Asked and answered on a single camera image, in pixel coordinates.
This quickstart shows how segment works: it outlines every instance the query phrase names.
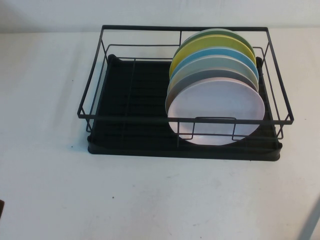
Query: white plate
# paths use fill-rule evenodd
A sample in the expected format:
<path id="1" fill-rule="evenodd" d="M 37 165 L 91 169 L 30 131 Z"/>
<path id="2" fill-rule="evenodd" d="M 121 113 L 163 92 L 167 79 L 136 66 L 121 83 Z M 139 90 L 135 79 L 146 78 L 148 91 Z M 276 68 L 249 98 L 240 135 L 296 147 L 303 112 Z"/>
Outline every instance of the white plate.
<path id="1" fill-rule="evenodd" d="M 213 77 L 197 81 L 180 92 L 170 105 L 169 118 L 236 118 L 240 120 L 262 120 L 265 105 L 259 94 L 243 82 L 227 78 Z M 178 132 L 178 123 L 169 123 L 172 130 Z M 179 133 L 183 139 L 190 139 L 193 123 L 180 122 Z M 248 136 L 254 132 L 257 124 L 237 124 L 235 135 Z M 234 125 L 224 123 L 196 123 L 195 134 L 233 134 Z M 231 136 L 194 135 L 187 140 L 199 145 L 226 145 L 235 142 Z"/>
<path id="2" fill-rule="evenodd" d="M 250 81 L 254 84 L 255 89 L 257 91 L 259 90 L 258 79 L 255 73 L 243 62 L 230 56 L 209 55 L 197 58 L 196 60 L 193 60 L 180 68 L 180 70 L 177 71 L 176 74 L 172 77 L 168 86 L 167 93 L 169 93 L 169 91 L 178 81 L 185 78 L 186 76 L 209 68 L 233 69 L 234 71 L 237 71 L 250 79 Z"/>

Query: dish rack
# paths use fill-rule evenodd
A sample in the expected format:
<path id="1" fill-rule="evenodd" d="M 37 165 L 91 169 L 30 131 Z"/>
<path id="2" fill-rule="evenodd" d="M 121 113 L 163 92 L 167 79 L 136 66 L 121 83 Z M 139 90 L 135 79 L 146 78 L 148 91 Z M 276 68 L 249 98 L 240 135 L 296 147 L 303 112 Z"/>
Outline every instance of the dish rack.
<path id="1" fill-rule="evenodd" d="M 265 105 L 263 120 L 167 117 L 165 100 L 172 56 L 193 32 L 211 28 L 247 33 L 249 37 L 263 35 L 264 40 L 259 40 L 258 46 L 252 44 L 259 73 L 259 94 Z M 272 61 L 271 65 L 267 65 L 267 60 Z M 103 25 L 77 115 L 86 120 L 86 131 L 90 133 L 88 151 L 92 154 L 251 161 L 278 160 L 283 127 L 294 121 L 266 27 Z M 171 130 L 169 122 L 177 122 L 178 134 Z M 234 143 L 222 146 L 190 143 L 179 136 L 193 138 L 196 133 L 180 132 L 180 123 L 193 123 L 193 129 L 199 123 L 233 125 L 233 134 L 197 135 L 230 136 Z M 237 125 L 241 124 L 259 127 L 248 136 L 235 135 Z"/>

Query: green plate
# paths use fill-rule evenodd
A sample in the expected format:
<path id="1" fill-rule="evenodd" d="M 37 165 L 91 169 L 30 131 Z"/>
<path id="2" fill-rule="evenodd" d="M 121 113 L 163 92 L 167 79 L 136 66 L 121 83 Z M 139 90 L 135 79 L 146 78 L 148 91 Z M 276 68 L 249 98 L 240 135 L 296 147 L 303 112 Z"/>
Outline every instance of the green plate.
<path id="1" fill-rule="evenodd" d="M 235 38 L 235 39 L 239 40 L 240 42 L 242 42 L 243 44 L 245 44 L 251 50 L 253 55 L 255 55 L 255 51 L 252 48 L 252 46 L 250 45 L 250 43 L 247 40 L 245 40 L 242 36 L 240 36 L 239 34 L 235 33 L 234 31 L 230 31 L 230 30 L 223 29 L 223 28 L 211 28 L 211 29 L 197 32 L 197 33 L 193 34 L 192 36 L 188 37 L 179 46 L 179 48 L 175 51 L 175 54 L 173 56 L 175 56 L 181 50 L 181 48 L 183 48 L 186 44 L 190 43 L 191 41 L 193 41 L 197 38 L 207 36 L 207 35 L 226 35 L 226 36 Z"/>

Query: gray plate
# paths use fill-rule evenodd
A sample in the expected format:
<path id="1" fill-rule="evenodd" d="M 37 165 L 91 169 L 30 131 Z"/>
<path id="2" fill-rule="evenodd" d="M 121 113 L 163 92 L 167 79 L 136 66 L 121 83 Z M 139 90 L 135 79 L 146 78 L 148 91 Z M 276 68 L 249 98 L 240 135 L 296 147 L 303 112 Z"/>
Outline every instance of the gray plate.
<path id="1" fill-rule="evenodd" d="M 190 86 L 191 84 L 203 80 L 203 79 L 209 79 L 209 78 L 230 78 L 230 79 L 236 79 L 244 84 L 247 84 L 252 89 L 256 90 L 255 85 L 252 81 L 249 80 L 246 76 L 242 75 L 241 73 L 231 69 L 231 68 L 210 68 L 205 69 L 202 71 L 198 71 L 196 73 L 190 74 L 180 81 L 178 81 L 173 88 L 169 91 L 169 93 L 166 96 L 165 99 L 165 111 L 168 113 L 169 107 L 173 100 L 176 98 L 176 96 L 186 87 Z"/>

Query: black plastic tray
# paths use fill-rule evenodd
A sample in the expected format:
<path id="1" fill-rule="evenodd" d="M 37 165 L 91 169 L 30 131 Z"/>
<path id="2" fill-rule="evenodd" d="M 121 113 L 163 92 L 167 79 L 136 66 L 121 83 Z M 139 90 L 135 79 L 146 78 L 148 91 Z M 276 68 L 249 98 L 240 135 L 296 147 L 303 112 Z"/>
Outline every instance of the black plastic tray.
<path id="1" fill-rule="evenodd" d="M 265 103 L 264 120 L 272 119 L 262 77 L 262 59 L 257 58 L 259 94 Z M 107 73 L 96 115 L 167 117 L 165 99 L 169 84 L 168 61 L 120 60 L 108 57 Z M 276 138 L 272 125 L 261 125 L 251 137 Z M 168 123 L 128 123 L 96 120 L 88 137 L 92 154 L 136 155 L 205 159 L 276 161 L 282 144 L 276 141 L 243 140 L 225 146 L 196 145 L 179 139 Z"/>

